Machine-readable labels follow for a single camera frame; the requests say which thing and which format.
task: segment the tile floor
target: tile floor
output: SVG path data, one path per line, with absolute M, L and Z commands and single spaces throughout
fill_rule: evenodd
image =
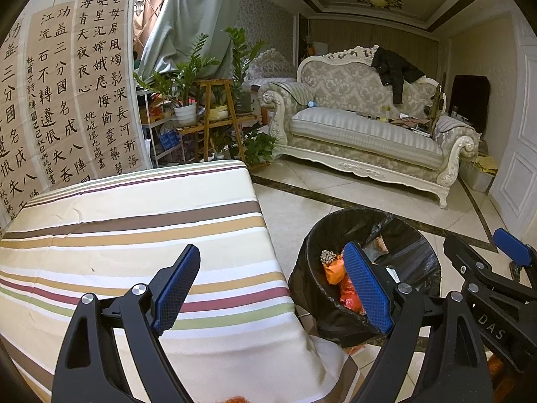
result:
M 426 223 L 441 229 L 457 232 L 489 242 L 485 228 L 480 221 L 471 200 L 463 186 L 457 181 L 452 186 L 447 199 L 447 208 L 438 206 L 436 196 L 416 191 L 405 186 L 383 184 L 363 179 L 351 173 L 340 173 L 313 163 L 296 161 L 289 157 L 276 160 L 272 165 L 255 171 L 254 175 L 309 189 L 321 194 L 337 197 L 368 207 L 392 212 L 406 218 Z M 291 274 L 304 237 L 313 225 L 333 211 L 340 208 L 295 195 L 292 191 L 280 191 L 268 186 L 254 184 L 268 231 L 276 250 L 276 256 L 286 277 Z M 472 197 L 483 214 L 488 228 L 494 232 L 505 227 L 498 212 L 487 195 L 471 191 Z M 444 237 L 422 232 L 433 246 L 440 261 L 442 280 L 441 295 L 451 290 L 460 290 L 463 277 L 451 265 L 444 254 Z M 480 253 L 498 274 L 510 277 L 509 259 L 502 252 L 495 253 L 479 247 Z M 420 335 L 428 336 L 429 329 L 422 328 Z M 366 375 L 371 368 L 379 347 L 366 345 L 353 357 Z M 423 362 L 423 353 L 415 353 L 399 399 L 412 394 Z

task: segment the blue gripper pad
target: blue gripper pad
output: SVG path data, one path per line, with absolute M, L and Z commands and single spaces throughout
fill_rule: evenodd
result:
M 155 300 L 151 329 L 156 335 L 162 336 L 165 330 L 171 329 L 174 325 L 199 269 L 200 252 L 197 247 L 190 247 L 160 296 Z
M 345 246 L 343 263 L 369 321 L 380 332 L 389 333 L 394 326 L 390 317 L 390 302 L 366 260 L 368 257 L 363 250 L 352 242 Z
M 511 260 L 520 266 L 530 266 L 532 257 L 530 250 L 517 238 L 500 228 L 492 236 L 494 245 L 508 255 Z

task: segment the black trash bag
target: black trash bag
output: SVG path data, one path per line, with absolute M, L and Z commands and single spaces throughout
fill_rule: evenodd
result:
M 389 253 L 380 256 L 376 264 L 393 266 L 399 279 L 419 292 L 440 295 L 440 262 L 418 230 L 396 215 L 368 208 L 343 209 L 325 216 L 304 239 L 289 278 L 289 289 L 295 304 L 317 321 L 319 335 L 342 347 L 358 346 L 382 334 L 367 316 L 347 309 L 339 301 L 339 286 L 327 282 L 321 252 L 340 254 L 351 240 L 364 246 L 378 235 L 382 235 Z

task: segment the black jacket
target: black jacket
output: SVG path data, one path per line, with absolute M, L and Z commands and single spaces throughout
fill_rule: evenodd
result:
M 403 103 L 403 81 L 415 82 L 425 76 L 423 71 L 416 68 L 396 52 L 378 48 L 371 64 L 377 70 L 380 81 L 384 86 L 391 85 L 394 93 L 394 104 Z

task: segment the white door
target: white door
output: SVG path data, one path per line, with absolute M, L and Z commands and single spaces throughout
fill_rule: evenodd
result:
M 509 232 L 521 237 L 537 210 L 537 36 L 513 15 L 518 82 L 511 134 L 490 196 Z

